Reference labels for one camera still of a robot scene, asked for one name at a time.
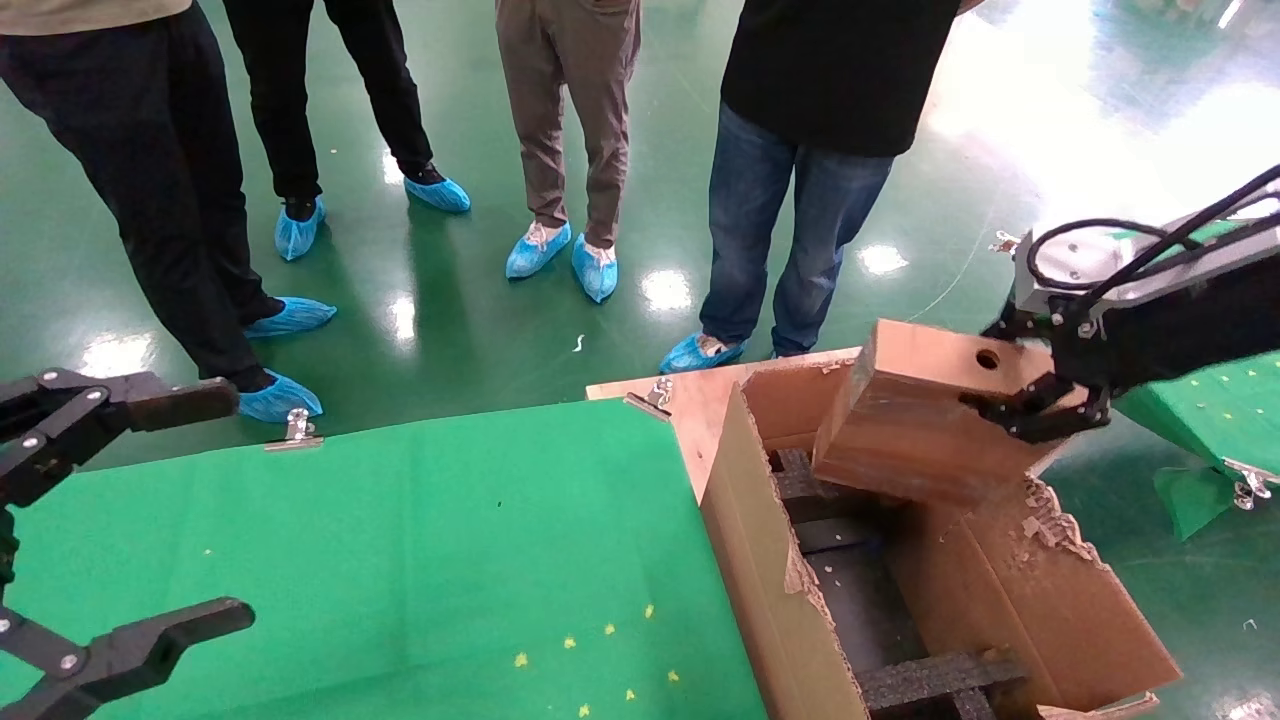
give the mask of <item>green mat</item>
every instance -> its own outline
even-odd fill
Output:
[[[1280,352],[1152,383],[1115,407],[1204,461],[1203,469],[1166,469],[1156,477],[1181,539],[1233,506],[1239,474],[1224,459],[1280,471]]]
[[[78,474],[18,534],[6,602],[78,642],[257,611],[104,719],[765,717],[675,434],[621,401]],[[0,659],[0,705],[35,679]]]

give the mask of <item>open cardboard box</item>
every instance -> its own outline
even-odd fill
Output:
[[[1011,652],[1027,679],[992,693],[1001,720],[1128,717],[1156,703],[1151,689],[1180,678],[1052,489],[1021,473],[972,509],[861,497],[851,507],[877,539],[851,547],[879,570],[837,585],[832,564],[801,552],[769,457],[813,448],[824,415],[814,406],[829,406],[829,388],[822,368],[758,372],[735,387],[703,500],[774,720],[870,717],[858,678],[901,662],[895,653]],[[877,584],[909,626],[868,616]]]

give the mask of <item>cardboard box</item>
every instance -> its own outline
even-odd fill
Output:
[[[919,502],[974,507],[1061,443],[1028,445],[960,402],[1009,396],[1053,369],[1038,347],[877,323],[818,429],[814,473]],[[1064,402],[1076,404],[1084,391]]]
[[[822,369],[799,368],[755,373],[733,389],[703,501],[774,720],[870,716],[855,676],[876,670],[877,652],[861,647],[874,633],[851,633],[841,615],[868,583],[836,585],[829,566],[815,571],[801,553],[768,455],[815,437],[814,414],[795,398],[820,382]],[[1155,698],[1144,693],[1180,678],[1172,659],[1052,491],[1020,473],[997,479],[1004,492],[970,511],[864,502],[883,527],[883,551],[872,543],[872,555],[914,621],[918,653],[1011,652],[1029,679],[993,696],[1001,720],[1065,720],[1134,697],[1087,716],[1148,710]]]

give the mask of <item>blue shoe cover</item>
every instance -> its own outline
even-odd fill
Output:
[[[577,242],[573,243],[573,273],[582,292],[596,302],[604,302],[618,288],[618,261],[602,264],[586,250],[586,236],[577,236]]]
[[[316,241],[316,231],[324,222],[324,197],[316,197],[316,211],[311,219],[300,223],[291,220],[280,208],[280,219],[275,222],[275,251],[287,261],[297,260],[311,250]]]
[[[289,410],[294,407],[306,409],[312,418],[324,413],[324,407],[320,407],[320,398],[314,392],[271,370],[268,370],[266,374],[275,378],[275,384],[257,392],[242,392],[241,415],[264,423],[280,424],[285,421]]]
[[[404,178],[404,190],[436,210],[457,215],[471,209],[471,197],[467,195],[467,191],[448,178],[435,184],[419,184]]]
[[[284,310],[270,318],[262,318],[244,328],[244,337],[260,338],[278,334],[305,333],[314,331],[333,319],[338,311],[333,305],[325,305],[306,297],[279,297]]]
[[[531,225],[529,232],[532,232],[535,225]],[[536,242],[529,240],[529,232],[516,241],[511,255],[507,256],[507,279],[527,278],[541,270],[543,265],[549,263],[557,252],[564,250],[570,238],[573,237],[573,231],[570,229],[568,223],[564,223],[559,232],[547,241],[545,247],[539,247]]]
[[[703,348],[698,345],[698,338],[703,333],[694,333],[680,342],[676,347],[671,348],[671,352],[662,359],[662,374],[667,375],[671,373],[687,373],[689,370],[707,370],[709,368],[718,368],[727,363],[737,360],[742,351],[746,350],[746,343],[740,342],[724,352],[718,352],[716,355],[707,355]]]

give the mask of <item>green floor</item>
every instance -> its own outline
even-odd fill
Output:
[[[488,3],[399,4],[439,163],[475,200],[467,218],[410,206],[355,67],[317,13],[310,115],[330,219],[292,265],[271,250],[278,205],[246,79],[221,8],[207,3],[227,40],[257,266],[273,292],[340,309],[320,333],[262,346],[270,366],[321,395],[323,432],[576,400],[589,383],[652,374],[695,328],[717,87],[739,4],[645,3],[622,282],[604,307],[581,296],[566,261],[520,284],[502,279],[529,218]],[[986,250],[997,229],[1101,214],[1162,222],[1272,164],[1277,44],[1280,5],[1268,0],[989,0],[952,33],[915,149],[850,249],[820,347],[860,343],[877,316],[980,328],[1011,273],[1007,256]],[[581,223],[576,123],[567,145]],[[776,270],[790,223],[785,213]],[[106,209],[8,92],[0,309],[0,377],[64,365],[192,379],[133,284]],[[767,354],[765,341],[748,359]],[[100,465],[276,434],[227,420],[127,438]],[[1121,419],[1080,441],[1050,479],[1187,671],[1162,693],[1160,716],[1276,717],[1280,511],[1231,512],[1174,542],[1151,475],[1188,461]]]

